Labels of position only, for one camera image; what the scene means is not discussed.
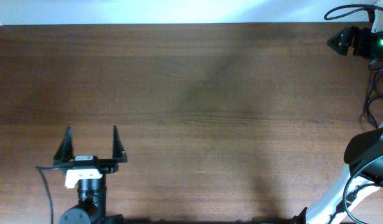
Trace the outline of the black usb cable long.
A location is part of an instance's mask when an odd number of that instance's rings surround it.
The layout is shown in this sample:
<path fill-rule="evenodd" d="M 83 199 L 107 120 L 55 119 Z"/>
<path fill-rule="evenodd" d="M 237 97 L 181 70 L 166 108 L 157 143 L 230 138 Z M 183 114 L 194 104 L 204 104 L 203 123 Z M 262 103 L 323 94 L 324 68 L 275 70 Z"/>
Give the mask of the black usb cable long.
<path fill-rule="evenodd" d="M 368 65 L 369 79 L 362 106 L 361 117 L 364 118 L 368 124 L 374 129 L 378 129 L 380 124 L 371 111 L 371 105 L 377 100 L 383 101 L 383 91 L 381 90 L 381 81 L 383 80 L 383 61 L 379 64 L 379 61 L 372 61 Z"/>

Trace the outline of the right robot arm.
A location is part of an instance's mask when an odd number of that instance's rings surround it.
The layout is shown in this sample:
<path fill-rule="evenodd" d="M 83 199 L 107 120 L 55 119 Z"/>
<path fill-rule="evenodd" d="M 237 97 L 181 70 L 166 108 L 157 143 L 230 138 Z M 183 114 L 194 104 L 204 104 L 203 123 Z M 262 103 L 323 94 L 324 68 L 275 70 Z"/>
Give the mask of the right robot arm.
<path fill-rule="evenodd" d="M 383 59 L 383 29 L 345 27 L 328 39 L 327 45 L 340 55 L 353 54 Z M 352 210 L 368 195 L 383 188 L 383 122 L 374 130 L 354 136 L 344 153 L 341 175 L 314 205 L 304 208 L 292 223 L 341 223 L 349 217 L 360 221 Z"/>

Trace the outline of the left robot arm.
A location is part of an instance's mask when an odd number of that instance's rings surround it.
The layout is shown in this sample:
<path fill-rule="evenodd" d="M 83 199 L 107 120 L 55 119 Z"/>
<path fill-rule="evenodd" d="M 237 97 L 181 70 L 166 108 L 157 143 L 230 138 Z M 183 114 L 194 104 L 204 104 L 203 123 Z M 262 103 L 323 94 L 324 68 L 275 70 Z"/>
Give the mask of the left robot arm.
<path fill-rule="evenodd" d="M 65 187 L 77 188 L 78 203 L 65 211 L 60 223 L 124 223 L 122 214 L 106 214 L 106 176 L 118 171 L 120 163 L 128 162 L 116 126 L 113 127 L 112 157 L 75 156 L 73 154 L 72 130 L 65 130 L 64 138 L 53 158 L 53 168 L 62 170 Z"/>

